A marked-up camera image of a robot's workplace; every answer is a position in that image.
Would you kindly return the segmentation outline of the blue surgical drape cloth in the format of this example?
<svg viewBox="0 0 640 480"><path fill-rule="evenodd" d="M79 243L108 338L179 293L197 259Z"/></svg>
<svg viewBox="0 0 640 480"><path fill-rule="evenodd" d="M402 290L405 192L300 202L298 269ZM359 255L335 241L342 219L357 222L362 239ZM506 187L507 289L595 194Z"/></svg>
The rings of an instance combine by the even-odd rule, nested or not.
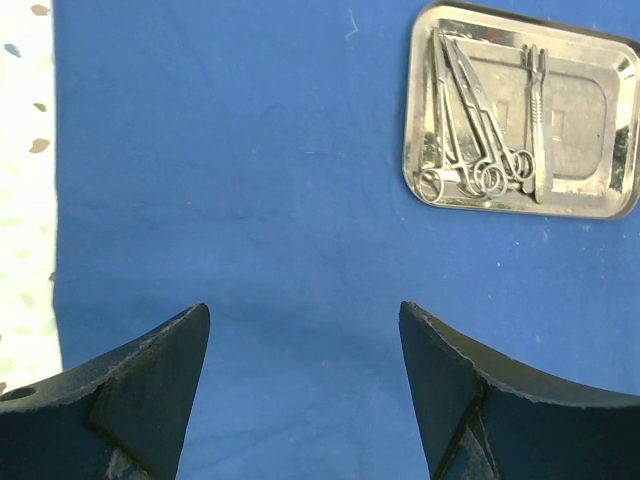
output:
<svg viewBox="0 0 640 480"><path fill-rule="evenodd" d="M204 303L182 479L423 479L398 312L639 390L639 216L429 207L420 1L59 1L54 305L71 367Z"/></svg>

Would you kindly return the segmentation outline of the steel instrument tray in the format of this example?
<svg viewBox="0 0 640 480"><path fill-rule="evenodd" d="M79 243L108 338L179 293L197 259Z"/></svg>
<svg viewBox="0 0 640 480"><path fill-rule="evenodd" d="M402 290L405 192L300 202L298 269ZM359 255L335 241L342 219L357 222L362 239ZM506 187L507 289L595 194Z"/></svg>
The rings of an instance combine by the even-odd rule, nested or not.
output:
<svg viewBox="0 0 640 480"><path fill-rule="evenodd" d="M424 199L433 194L430 184L420 194L420 171L435 160L434 28L452 37L471 61L508 146L530 153L527 48L536 44L547 50L549 183L543 204L534 199L534 178L527 191L470 198L459 190L453 172L442 200ZM456 133L471 176L482 154L445 53L444 59ZM460 1L429 5L411 32L402 171L412 193L431 206L601 220L627 214L639 198L638 43Z"/></svg>

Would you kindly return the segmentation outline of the steel scalpel handle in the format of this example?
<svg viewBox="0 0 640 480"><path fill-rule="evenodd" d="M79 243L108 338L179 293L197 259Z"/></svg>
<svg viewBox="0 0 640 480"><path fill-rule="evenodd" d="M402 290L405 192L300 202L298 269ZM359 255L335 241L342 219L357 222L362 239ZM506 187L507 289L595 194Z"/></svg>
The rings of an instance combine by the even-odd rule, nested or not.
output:
<svg viewBox="0 0 640 480"><path fill-rule="evenodd" d="M536 44L527 48L529 68L529 126L531 129L531 153L535 162L534 199L543 204L548 197L547 148L544 118L544 84L547 75L547 50L539 49Z"/></svg>

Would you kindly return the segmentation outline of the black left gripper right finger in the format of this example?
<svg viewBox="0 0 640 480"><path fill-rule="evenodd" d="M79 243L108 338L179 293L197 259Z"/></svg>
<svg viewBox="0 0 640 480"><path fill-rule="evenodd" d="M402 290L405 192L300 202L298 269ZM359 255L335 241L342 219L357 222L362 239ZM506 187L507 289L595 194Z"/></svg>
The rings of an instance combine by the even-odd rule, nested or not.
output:
<svg viewBox="0 0 640 480"><path fill-rule="evenodd" d="M431 478L638 478L638 396L532 368L412 302L399 331Z"/></svg>

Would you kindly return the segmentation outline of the steel surgical scissors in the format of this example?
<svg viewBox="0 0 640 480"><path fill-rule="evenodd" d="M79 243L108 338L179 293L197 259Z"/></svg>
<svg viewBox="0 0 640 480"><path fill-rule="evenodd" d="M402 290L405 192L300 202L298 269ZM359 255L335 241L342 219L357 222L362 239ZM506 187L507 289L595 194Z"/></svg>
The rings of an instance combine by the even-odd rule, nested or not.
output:
<svg viewBox="0 0 640 480"><path fill-rule="evenodd" d="M527 191L535 174L533 155L508 146L471 61L452 37L443 33L438 36L482 154L471 166L473 184L485 198L498 198L513 189Z"/></svg>

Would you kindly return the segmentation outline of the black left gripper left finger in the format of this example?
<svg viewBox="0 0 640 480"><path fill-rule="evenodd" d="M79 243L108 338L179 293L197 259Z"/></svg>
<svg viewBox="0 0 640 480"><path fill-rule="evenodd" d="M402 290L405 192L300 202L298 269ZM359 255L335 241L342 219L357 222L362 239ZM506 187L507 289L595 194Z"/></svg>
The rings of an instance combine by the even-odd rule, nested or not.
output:
<svg viewBox="0 0 640 480"><path fill-rule="evenodd" d="M197 304L1 396L4 479L173 479L210 332Z"/></svg>

